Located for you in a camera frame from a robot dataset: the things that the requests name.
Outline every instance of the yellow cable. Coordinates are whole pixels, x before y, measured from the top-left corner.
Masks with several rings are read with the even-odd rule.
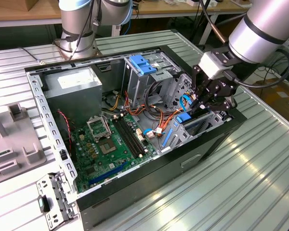
[[[119,96],[117,96],[115,105],[112,108],[110,108],[109,110],[110,111],[114,111],[117,108],[117,106],[118,106],[118,102],[119,102]]]

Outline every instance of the red cable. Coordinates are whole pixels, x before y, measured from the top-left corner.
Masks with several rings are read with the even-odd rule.
[[[58,110],[58,113],[59,113],[60,115],[62,115],[63,118],[64,118],[64,120],[66,121],[67,130],[68,130],[68,138],[69,138],[69,152],[71,153],[71,151],[72,151],[72,139],[71,139],[71,130],[70,130],[70,128],[69,128],[68,119],[67,119],[67,117],[66,117],[62,112],[60,112],[59,110]]]

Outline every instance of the metal case frame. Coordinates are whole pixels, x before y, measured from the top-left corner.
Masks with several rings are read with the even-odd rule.
[[[53,134],[52,139],[55,142],[52,144],[52,148],[55,158],[60,167],[64,168],[65,172],[70,173],[66,174],[68,182],[73,182],[75,180],[77,172],[73,167],[70,157],[66,160],[62,160],[60,156],[60,151],[65,150],[67,153],[67,149],[60,134],[57,133],[54,135],[53,133],[57,127],[42,93],[41,89],[43,84],[39,79],[39,75],[43,72],[59,72],[60,68],[54,69],[59,65],[60,67],[65,68],[82,67],[109,60],[110,56],[115,60],[122,59],[131,53],[139,52],[140,54],[149,54],[156,50],[164,52],[173,62],[182,68],[186,74],[191,76],[192,68],[167,46],[154,47],[146,49],[146,51],[130,51],[125,54],[103,55],[94,58],[95,62],[92,61],[93,58],[87,58],[25,69],[35,101],[38,101],[37,105],[45,129],[48,134]],[[225,122],[214,130],[202,134],[192,142],[186,143],[185,145],[170,151],[166,155],[160,156],[159,158],[142,165],[140,168],[134,170],[132,174],[126,174],[112,182],[107,182],[106,184],[103,184],[101,188],[87,193],[82,197],[79,197],[79,195],[76,197],[73,196],[76,192],[73,184],[70,184],[70,187],[64,188],[67,201],[69,203],[75,200],[77,201],[84,229],[89,230],[98,225],[105,219],[123,210],[127,206],[187,171],[201,159],[207,158],[246,120],[237,109],[232,109],[229,111],[229,114],[233,117],[232,120]]]

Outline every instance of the blue pcie slot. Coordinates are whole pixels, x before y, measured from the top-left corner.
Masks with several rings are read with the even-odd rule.
[[[116,173],[122,171],[124,166],[127,165],[127,163],[128,162],[124,162],[122,165],[110,170],[109,172],[106,172],[106,173],[104,173],[104,174],[102,174],[102,175],[100,175],[100,176],[98,176],[98,177],[96,177],[96,178],[94,178],[92,180],[89,180],[89,185],[97,183],[97,182],[99,182],[101,180],[106,179],[107,177],[109,177],[109,176],[111,176],[113,174],[116,174]]]
[[[167,144],[167,141],[169,140],[169,137],[170,135],[172,134],[172,128],[169,130],[167,136],[166,136],[166,139],[164,140],[163,144],[162,144],[162,147],[165,147],[166,144]]]

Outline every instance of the blue latch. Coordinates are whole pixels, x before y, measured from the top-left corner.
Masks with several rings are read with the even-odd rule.
[[[185,122],[185,121],[187,121],[187,120],[189,120],[189,119],[191,119],[191,116],[188,114],[188,113],[186,113],[186,112],[184,112],[184,113],[182,113],[182,114],[179,114],[178,116],[177,116],[177,120],[178,120],[178,122],[181,124],[181,123],[183,123],[183,122]]]
[[[172,128],[169,130],[169,132],[168,132],[168,134],[167,134],[167,136],[166,136],[166,139],[164,140],[164,142],[163,142],[163,144],[162,144],[162,147],[165,147],[166,146],[166,144],[167,144],[167,141],[169,140],[169,137],[170,137],[170,135],[172,134]]]
[[[155,73],[157,70],[149,64],[149,61],[141,55],[130,56],[131,63],[140,71],[142,75]]]

